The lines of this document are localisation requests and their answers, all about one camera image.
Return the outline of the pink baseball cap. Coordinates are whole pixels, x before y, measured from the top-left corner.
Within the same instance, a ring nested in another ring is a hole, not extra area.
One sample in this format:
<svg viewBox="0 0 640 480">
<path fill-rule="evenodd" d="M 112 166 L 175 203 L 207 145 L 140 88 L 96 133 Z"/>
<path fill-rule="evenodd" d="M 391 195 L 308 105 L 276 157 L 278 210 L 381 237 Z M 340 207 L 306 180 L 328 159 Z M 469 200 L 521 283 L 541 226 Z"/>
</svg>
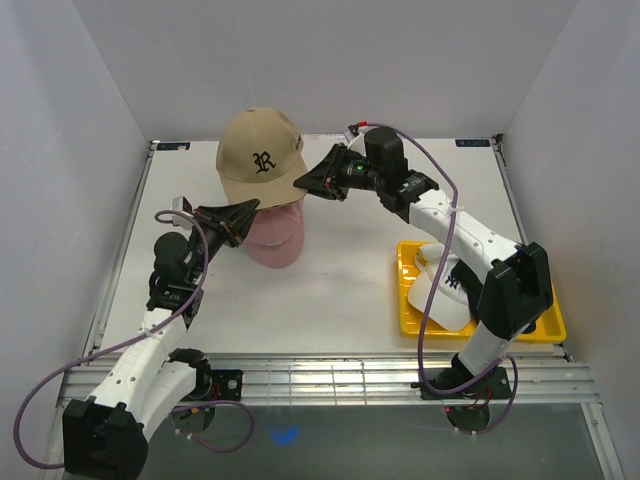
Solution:
<svg viewBox="0 0 640 480">
<path fill-rule="evenodd" d="M 251 259 L 273 268 L 285 268 L 300 256 L 305 240 L 304 201 L 260 210 L 244 247 Z"/>
</svg>

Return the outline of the beige baseball cap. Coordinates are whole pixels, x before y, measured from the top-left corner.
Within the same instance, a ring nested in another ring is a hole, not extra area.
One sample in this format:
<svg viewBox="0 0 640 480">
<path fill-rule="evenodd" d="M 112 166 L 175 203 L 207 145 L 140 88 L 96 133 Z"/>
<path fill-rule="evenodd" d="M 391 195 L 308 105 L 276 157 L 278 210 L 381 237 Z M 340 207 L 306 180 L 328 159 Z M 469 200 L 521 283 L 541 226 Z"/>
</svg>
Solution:
<svg viewBox="0 0 640 480">
<path fill-rule="evenodd" d="M 294 182 L 307 173 L 304 142 L 297 126 L 278 109 L 246 110 L 227 125 L 216 153 L 216 170 L 226 199 L 237 204 L 251 199 L 261 209 L 303 199 Z"/>
</svg>

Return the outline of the black NY baseball cap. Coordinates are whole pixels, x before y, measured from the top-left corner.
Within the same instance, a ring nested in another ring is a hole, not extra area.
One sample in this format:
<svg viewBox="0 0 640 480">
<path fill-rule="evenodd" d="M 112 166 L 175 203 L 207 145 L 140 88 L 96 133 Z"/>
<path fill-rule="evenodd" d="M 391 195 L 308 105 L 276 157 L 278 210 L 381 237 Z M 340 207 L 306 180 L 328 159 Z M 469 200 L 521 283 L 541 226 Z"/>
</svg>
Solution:
<svg viewBox="0 0 640 480">
<path fill-rule="evenodd" d="M 506 292 L 495 279 L 490 278 L 487 288 L 462 260 L 456 261 L 451 274 L 466 292 L 472 318 L 496 337 L 509 340 L 516 333 L 530 334 L 536 330 L 537 319 L 528 324 L 513 322 L 507 309 Z"/>
</svg>

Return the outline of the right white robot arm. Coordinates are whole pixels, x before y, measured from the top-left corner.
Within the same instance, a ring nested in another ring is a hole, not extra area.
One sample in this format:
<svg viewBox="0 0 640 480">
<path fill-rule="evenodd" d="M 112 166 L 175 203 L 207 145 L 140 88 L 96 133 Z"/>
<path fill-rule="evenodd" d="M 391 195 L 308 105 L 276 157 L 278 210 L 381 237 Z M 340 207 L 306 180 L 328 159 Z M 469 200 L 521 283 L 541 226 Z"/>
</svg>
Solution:
<svg viewBox="0 0 640 480">
<path fill-rule="evenodd" d="M 477 327 L 449 368 L 434 379 L 419 373 L 438 396 L 474 397 L 488 384 L 509 346 L 553 305 L 548 255 L 539 244 L 506 239 L 458 206 L 435 180 L 408 165 L 408 134 L 380 123 L 350 126 L 348 144 L 334 145 L 324 159 L 295 180 L 297 188 L 343 201 L 352 189 L 373 191 L 382 206 L 426 232 L 454 254 L 481 282 Z"/>
</svg>

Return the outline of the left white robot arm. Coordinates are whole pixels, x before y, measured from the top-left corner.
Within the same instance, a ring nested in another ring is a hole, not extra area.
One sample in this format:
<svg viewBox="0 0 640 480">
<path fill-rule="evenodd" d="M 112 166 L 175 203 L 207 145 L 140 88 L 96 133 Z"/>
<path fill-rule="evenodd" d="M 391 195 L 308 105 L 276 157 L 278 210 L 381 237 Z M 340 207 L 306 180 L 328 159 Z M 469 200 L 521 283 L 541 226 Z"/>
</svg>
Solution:
<svg viewBox="0 0 640 480">
<path fill-rule="evenodd" d="M 167 417 L 196 414 L 209 426 L 219 405 L 237 406 L 237 370 L 217 371 L 207 355 L 178 343 L 203 299 L 208 267 L 218 251 L 246 239 L 259 202 L 192 207 L 183 197 L 156 214 L 174 230 L 153 246 L 149 298 L 137 334 L 115 346 L 120 356 L 83 400 L 62 415 L 63 468 L 90 479 L 136 479 L 149 443 Z"/>
</svg>

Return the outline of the left black corner label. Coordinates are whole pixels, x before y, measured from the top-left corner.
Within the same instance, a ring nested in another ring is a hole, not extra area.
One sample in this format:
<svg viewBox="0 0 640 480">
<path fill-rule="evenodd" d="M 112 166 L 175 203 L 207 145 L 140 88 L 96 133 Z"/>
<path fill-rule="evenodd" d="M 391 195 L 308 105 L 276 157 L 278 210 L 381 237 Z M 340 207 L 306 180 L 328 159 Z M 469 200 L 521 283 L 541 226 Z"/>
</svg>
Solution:
<svg viewBox="0 0 640 480">
<path fill-rule="evenodd" d="M 187 151 L 190 149 L 190 142 L 159 142 L 157 151 Z"/>
</svg>

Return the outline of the black corner label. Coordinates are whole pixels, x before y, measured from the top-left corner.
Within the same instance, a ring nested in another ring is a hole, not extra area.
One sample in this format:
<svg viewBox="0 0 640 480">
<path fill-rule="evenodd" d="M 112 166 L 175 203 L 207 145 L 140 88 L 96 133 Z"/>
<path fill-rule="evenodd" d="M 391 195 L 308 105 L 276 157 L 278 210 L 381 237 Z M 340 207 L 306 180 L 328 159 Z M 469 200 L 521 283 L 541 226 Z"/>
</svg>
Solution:
<svg viewBox="0 0 640 480">
<path fill-rule="evenodd" d="M 458 148 L 489 148 L 491 142 L 488 139 L 456 139 Z"/>
<path fill-rule="evenodd" d="M 190 142 L 159 142 L 157 151 L 187 151 L 190 149 Z"/>
</svg>

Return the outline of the right black corner label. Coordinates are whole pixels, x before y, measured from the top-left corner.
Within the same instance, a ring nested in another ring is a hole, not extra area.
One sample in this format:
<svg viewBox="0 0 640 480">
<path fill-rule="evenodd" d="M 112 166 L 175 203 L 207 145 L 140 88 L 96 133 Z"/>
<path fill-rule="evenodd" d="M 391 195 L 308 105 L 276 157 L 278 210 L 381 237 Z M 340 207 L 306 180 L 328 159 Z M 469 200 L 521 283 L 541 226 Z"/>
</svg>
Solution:
<svg viewBox="0 0 640 480">
<path fill-rule="evenodd" d="M 456 139 L 458 148 L 489 148 L 491 142 L 488 139 Z"/>
</svg>

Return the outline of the yellow plastic tray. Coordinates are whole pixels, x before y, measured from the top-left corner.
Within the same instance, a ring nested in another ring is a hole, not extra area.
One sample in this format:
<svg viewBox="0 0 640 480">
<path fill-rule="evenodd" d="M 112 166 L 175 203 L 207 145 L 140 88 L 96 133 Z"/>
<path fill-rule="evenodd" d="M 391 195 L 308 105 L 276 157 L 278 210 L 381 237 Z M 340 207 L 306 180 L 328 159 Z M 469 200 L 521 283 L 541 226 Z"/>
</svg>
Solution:
<svg viewBox="0 0 640 480">
<path fill-rule="evenodd" d="M 419 269 L 414 260 L 423 242 L 403 241 L 397 245 L 397 298 L 400 330 L 406 337 L 417 338 L 420 331 L 424 312 L 412 307 L 408 302 L 408 292 L 416 280 Z M 566 340 L 567 332 L 561 309 L 557 302 L 541 315 L 536 322 L 536 330 L 530 334 L 521 334 L 517 342 L 524 343 L 561 343 Z M 457 332 L 446 331 L 429 318 L 425 330 L 425 337 L 430 339 L 462 340 L 469 339 L 477 326 L 476 320 L 471 321 Z"/>
</svg>

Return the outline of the white baseball cap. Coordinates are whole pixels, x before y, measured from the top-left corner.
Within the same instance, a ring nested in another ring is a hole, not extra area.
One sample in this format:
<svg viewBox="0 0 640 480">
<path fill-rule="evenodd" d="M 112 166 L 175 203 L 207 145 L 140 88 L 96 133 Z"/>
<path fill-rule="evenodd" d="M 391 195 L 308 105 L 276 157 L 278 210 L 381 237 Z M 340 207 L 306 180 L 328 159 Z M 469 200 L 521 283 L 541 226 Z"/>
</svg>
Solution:
<svg viewBox="0 0 640 480">
<path fill-rule="evenodd" d="M 428 243 L 421 246 L 415 256 L 414 264 L 419 269 L 419 274 L 409 289 L 408 302 L 420 312 L 424 312 L 429 292 L 435 284 L 443 252 L 442 244 Z M 462 330 L 471 321 L 466 290 L 453 276 L 453 269 L 458 261 L 459 258 L 454 254 L 447 256 L 429 313 L 431 320 L 452 332 Z"/>
</svg>

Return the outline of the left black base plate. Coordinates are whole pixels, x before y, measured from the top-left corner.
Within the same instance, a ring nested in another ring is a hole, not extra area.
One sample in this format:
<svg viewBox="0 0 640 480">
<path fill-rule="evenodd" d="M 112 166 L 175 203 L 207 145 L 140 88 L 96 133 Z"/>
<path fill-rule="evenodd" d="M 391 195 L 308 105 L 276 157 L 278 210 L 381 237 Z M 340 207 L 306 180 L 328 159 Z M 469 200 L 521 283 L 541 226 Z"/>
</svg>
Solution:
<svg viewBox="0 0 640 480">
<path fill-rule="evenodd" d="M 204 400 L 240 401 L 244 372 L 239 369 L 211 370 L 204 375 Z"/>
</svg>

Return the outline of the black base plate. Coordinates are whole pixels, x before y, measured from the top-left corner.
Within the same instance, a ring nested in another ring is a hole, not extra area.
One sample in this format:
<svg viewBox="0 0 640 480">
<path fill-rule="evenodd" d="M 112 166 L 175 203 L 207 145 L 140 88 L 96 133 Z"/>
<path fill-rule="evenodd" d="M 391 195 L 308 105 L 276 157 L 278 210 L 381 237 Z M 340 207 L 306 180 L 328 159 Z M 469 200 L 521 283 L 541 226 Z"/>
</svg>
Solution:
<svg viewBox="0 0 640 480">
<path fill-rule="evenodd" d="M 507 370 L 503 367 L 494 368 L 464 390 L 459 389 L 463 384 L 463 378 L 453 368 L 427 369 L 426 373 L 431 388 L 426 387 L 421 380 L 410 384 L 412 389 L 419 391 L 422 400 L 508 400 L 512 394 Z"/>
<path fill-rule="evenodd" d="M 211 370 L 204 375 L 204 400 L 240 401 L 244 372 L 239 369 Z"/>
</svg>

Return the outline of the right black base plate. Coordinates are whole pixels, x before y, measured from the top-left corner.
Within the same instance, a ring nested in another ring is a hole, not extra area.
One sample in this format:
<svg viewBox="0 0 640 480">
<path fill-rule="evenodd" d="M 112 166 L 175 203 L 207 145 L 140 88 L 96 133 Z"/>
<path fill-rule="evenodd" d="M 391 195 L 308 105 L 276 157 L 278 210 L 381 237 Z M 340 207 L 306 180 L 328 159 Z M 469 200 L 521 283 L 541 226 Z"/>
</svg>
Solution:
<svg viewBox="0 0 640 480">
<path fill-rule="evenodd" d="M 512 394 L 507 370 L 503 367 L 494 368 L 464 390 L 459 389 L 463 384 L 463 378 L 453 368 L 427 369 L 426 373 L 431 388 L 426 387 L 421 380 L 410 384 L 412 389 L 419 391 L 422 400 L 508 400 Z"/>
</svg>

